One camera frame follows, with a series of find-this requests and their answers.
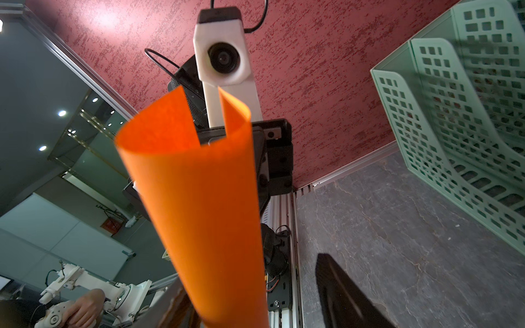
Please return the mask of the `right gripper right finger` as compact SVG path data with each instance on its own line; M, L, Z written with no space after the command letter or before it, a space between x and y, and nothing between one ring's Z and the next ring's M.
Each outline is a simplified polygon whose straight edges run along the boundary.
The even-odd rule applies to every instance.
M318 254L315 277L326 327L392 327L329 254Z

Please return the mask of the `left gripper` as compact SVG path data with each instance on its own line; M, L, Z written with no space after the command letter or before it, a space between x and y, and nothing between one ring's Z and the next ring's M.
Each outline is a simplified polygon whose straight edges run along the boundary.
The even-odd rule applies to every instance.
M293 190L292 126L285 119L252 123L258 207L262 215L272 196Z

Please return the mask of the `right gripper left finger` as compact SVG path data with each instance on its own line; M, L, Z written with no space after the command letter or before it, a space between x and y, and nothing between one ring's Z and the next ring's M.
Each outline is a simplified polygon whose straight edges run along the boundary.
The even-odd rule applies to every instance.
M176 280L131 327L201 327L201 319L180 280Z

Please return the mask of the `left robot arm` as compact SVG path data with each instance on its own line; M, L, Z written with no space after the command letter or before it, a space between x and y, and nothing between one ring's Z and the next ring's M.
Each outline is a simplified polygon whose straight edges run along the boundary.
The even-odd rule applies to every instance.
M260 121L252 125L254 158L258 183L260 215L269 209L272 196L293 190L292 128L285 119ZM271 228L261 223L263 259L267 290L284 281L290 269L291 229L287 225Z

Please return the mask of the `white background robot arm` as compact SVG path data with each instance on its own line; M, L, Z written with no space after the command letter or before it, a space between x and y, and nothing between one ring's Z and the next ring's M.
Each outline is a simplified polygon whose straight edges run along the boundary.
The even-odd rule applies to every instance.
M62 265L56 273L56 280L41 292L39 303L47 309L34 327L133 327L182 286L177 273L140 284L102 280L72 264ZM63 290L78 288L85 292L80 298L51 305Z

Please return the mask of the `person hand in background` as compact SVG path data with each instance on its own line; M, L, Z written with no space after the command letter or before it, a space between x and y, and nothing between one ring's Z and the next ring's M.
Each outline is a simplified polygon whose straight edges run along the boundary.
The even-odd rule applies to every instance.
M105 293L101 289L88 291L63 314L60 327L98 327L104 303Z

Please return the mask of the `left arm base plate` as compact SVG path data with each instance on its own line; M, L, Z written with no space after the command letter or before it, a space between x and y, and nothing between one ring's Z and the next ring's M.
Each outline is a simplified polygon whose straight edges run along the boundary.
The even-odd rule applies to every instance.
M291 309L293 305L293 289L291 274L269 278L267 285L267 307L270 312Z

